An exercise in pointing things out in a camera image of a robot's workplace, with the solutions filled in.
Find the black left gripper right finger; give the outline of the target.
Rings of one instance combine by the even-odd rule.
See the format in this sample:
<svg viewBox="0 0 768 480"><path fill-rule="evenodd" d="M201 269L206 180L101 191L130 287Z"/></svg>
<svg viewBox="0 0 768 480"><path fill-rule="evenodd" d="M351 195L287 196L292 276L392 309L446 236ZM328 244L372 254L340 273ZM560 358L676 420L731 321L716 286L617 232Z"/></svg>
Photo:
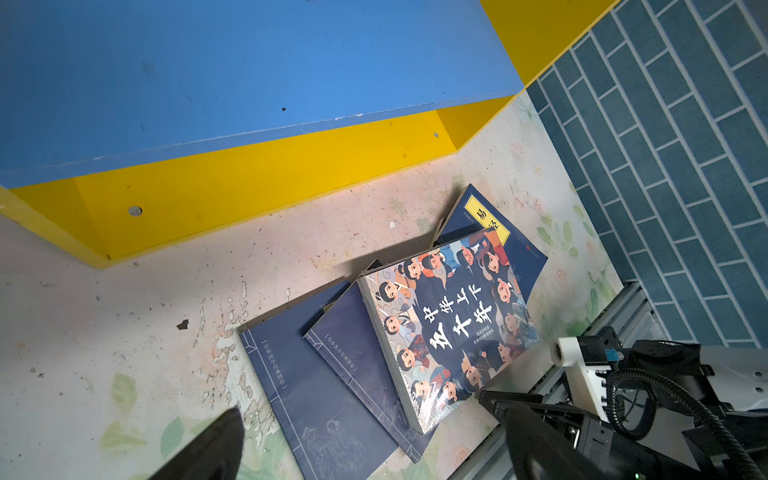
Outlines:
<svg viewBox="0 0 768 480"><path fill-rule="evenodd" d="M527 405L512 402L506 423L506 444L517 479L606 478Z"/></svg>

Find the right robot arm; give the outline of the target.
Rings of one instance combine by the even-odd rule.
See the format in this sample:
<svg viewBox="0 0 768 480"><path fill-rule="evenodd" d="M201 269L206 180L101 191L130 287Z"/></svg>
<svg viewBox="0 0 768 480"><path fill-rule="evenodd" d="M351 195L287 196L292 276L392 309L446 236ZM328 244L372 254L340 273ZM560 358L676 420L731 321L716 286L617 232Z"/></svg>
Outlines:
<svg viewBox="0 0 768 480"><path fill-rule="evenodd" d="M519 479L763 479L767 355L670 340L625 347L611 328L551 347L570 402L484 391ZM689 417L687 466L644 445L660 410Z"/></svg>

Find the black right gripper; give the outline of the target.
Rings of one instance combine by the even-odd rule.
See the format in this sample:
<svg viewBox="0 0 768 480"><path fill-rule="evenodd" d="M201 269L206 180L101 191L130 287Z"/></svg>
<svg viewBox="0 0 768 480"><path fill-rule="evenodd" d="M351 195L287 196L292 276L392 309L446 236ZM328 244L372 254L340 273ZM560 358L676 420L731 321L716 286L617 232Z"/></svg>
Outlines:
<svg viewBox="0 0 768 480"><path fill-rule="evenodd" d="M545 404L538 394L482 391L479 403L505 429L512 402L531 408L573 448L602 471L605 479L701 479L700 471L616 433L597 415L567 404Z"/></svg>

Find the colourful illustrated history book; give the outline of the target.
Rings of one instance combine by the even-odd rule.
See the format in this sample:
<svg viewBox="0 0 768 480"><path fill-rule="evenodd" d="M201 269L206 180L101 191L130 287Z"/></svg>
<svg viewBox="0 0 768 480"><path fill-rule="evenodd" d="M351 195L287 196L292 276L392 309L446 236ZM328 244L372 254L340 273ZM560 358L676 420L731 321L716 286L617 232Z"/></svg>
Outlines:
<svg viewBox="0 0 768 480"><path fill-rule="evenodd" d="M376 267L357 284L408 423L421 434L539 340L494 229Z"/></svg>

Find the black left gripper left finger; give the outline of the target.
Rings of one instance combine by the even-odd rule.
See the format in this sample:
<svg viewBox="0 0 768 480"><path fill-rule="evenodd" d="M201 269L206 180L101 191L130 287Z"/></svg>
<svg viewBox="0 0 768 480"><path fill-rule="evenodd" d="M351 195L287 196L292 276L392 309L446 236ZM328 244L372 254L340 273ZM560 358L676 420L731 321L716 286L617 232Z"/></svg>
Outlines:
<svg viewBox="0 0 768 480"><path fill-rule="evenodd" d="M207 480L237 477L245 430L238 408L216 418L186 447L163 465L151 480Z"/></svg>

